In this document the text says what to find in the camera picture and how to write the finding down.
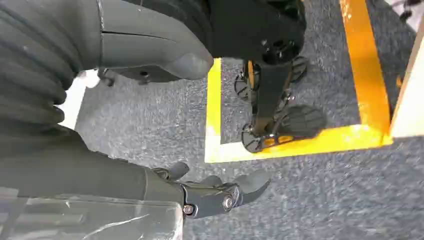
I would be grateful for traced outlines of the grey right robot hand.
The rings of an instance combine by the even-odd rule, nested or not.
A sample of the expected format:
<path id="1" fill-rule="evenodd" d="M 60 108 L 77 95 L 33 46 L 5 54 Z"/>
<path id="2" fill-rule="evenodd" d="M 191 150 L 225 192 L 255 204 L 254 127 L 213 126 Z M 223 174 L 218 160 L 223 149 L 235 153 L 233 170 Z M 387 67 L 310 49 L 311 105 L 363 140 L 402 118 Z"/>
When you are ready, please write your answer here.
<path id="1" fill-rule="evenodd" d="M 263 170 L 231 183 L 215 176 L 176 183 L 150 168 L 87 148 L 60 126 L 59 104 L 77 75 L 95 68 L 158 66 L 188 80 L 213 58 L 177 18 L 128 0 L 3 0 L 0 3 L 0 182 L 29 196 L 94 195 L 173 201 L 227 211 L 256 200 L 270 184 Z"/>

